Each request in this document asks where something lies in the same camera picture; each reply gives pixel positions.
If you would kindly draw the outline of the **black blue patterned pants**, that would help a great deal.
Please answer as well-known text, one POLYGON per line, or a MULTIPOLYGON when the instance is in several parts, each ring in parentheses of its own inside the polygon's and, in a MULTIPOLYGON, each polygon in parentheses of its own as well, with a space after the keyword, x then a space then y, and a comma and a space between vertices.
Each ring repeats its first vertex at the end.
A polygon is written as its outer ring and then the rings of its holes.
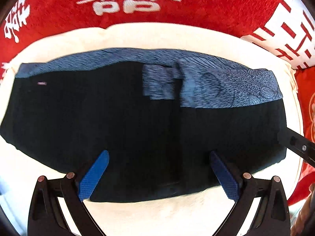
POLYGON ((285 127, 272 71, 191 51, 117 48, 22 64, 1 136, 62 173, 106 150, 91 200, 137 202, 217 185, 212 152, 243 172, 280 162, 285 127))

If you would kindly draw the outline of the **red white character cushion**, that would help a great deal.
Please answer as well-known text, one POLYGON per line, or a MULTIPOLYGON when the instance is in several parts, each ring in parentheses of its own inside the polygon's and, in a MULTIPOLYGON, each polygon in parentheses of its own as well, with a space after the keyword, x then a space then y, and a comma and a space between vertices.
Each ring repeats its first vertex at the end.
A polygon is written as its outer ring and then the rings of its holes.
POLYGON ((17 0, 1 23, 1 76, 19 63, 108 47, 105 29, 159 22, 252 34, 280 0, 17 0))

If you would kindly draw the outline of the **red white block pillow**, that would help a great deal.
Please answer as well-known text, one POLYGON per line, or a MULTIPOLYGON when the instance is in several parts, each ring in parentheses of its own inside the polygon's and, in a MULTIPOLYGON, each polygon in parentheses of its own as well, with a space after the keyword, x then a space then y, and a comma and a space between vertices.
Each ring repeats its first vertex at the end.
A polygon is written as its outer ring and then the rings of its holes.
POLYGON ((293 69, 314 66, 314 5, 280 0, 267 23, 241 37, 289 62, 293 69))

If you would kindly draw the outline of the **red gold floral pillow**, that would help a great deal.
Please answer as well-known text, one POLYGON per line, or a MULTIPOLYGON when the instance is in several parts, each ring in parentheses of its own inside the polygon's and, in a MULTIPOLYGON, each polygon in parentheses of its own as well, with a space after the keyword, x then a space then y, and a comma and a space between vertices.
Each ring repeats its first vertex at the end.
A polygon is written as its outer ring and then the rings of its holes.
MULTIPOLYGON (((298 100, 303 118, 304 136, 314 142, 314 67, 298 70, 295 74, 298 85, 298 100)), ((301 174, 294 193, 288 200, 291 206, 301 200, 304 205, 298 212, 297 219, 292 225, 291 235, 298 235, 305 227, 307 219, 311 216, 310 202, 314 194, 314 167, 303 162, 301 174)))

